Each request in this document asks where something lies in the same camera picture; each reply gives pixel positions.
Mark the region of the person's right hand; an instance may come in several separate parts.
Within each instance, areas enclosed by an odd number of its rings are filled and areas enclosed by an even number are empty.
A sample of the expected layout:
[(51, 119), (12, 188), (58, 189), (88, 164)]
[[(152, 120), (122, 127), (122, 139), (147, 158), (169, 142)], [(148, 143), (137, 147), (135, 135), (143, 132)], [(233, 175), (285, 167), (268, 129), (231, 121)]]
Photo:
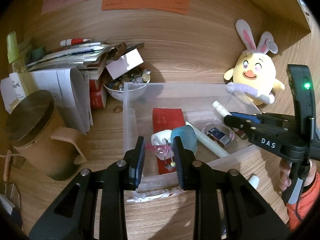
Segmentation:
[[(314, 162), (311, 160), (309, 162), (310, 162), (310, 171), (307, 178), (305, 179), (304, 187), (308, 187), (309, 185), (312, 184), (317, 171), (316, 164), (314, 164)], [(289, 174), (291, 172), (291, 165), (285, 159), (281, 159), (279, 168), (280, 168), (279, 188), (281, 189), (281, 191), (284, 191), (292, 183), (291, 179), (289, 178)]]

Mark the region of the orange sleeve forearm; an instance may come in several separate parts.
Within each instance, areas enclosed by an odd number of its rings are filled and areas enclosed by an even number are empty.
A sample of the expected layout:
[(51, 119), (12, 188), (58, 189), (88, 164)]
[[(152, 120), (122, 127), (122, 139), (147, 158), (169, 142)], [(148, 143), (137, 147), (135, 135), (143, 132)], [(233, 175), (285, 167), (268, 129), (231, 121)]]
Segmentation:
[(301, 219), (309, 213), (317, 198), (319, 197), (319, 173), (316, 172), (313, 182), (307, 186), (300, 197), (298, 208), (296, 209), (296, 204), (287, 204), (287, 213), (289, 216), (289, 228), (294, 231), (299, 225), (300, 220), (296, 216), (296, 213)]

